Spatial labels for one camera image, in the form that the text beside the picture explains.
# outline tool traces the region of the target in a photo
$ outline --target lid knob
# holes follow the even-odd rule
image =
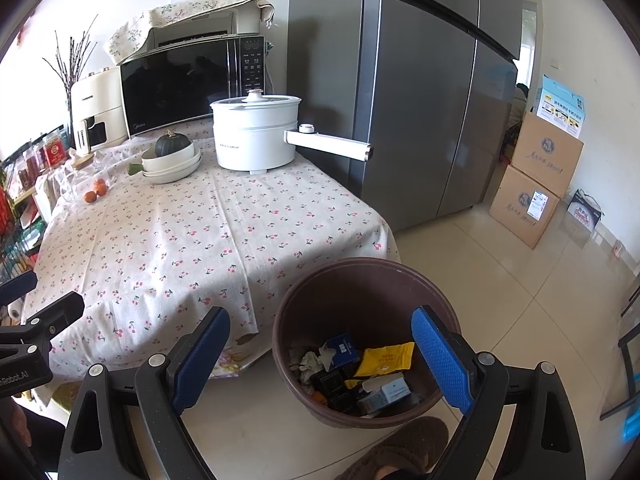
[[[267,99],[263,97],[262,90],[260,89],[249,90],[249,95],[242,99],[243,103],[254,103],[256,101],[267,101]]]

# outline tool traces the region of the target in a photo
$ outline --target green pumpkin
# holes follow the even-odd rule
[[[156,140],[156,156],[171,155],[172,153],[183,150],[190,144],[191,141],[183,134],[177,134],[173,130],[168,130],[166,135]]]

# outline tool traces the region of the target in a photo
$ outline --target microwave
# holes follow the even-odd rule
[[[210,104],[264,90],[264,37],[166,44],[120,67],[129,137],[212,115]]]

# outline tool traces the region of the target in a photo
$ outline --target white wall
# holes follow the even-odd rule
[[[275,46],[268,66],[276,91],[284,92],[289,0],[267,1],[275,8],[273,26],[264,28],[265,37]],[[79,40],[98,14],[91,34],[98,45],[85,73],[93,72],[113,66],[102,45],[117,28],[142,10],[167,3],[169,0],[43,0],[29,20],[23,45],[17,48],[14,41],[0,62],[0,157],[68,120],[62,83],[42,60],[46,57],[55,66],[55,30],[65,56],[69,36]]]
[[[584,148],[571,189],[600,203],[603,224],[638,261],[640,56],[602,0],[542,0],[542,7],[540,75],[585,98]]]

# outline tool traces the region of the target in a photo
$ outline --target slipper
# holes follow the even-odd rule
[[[416,418],[367,451],[335,480],[371,480],[385,465],[425,473],[438,461],[448,442],[449,430],[439,418]]]

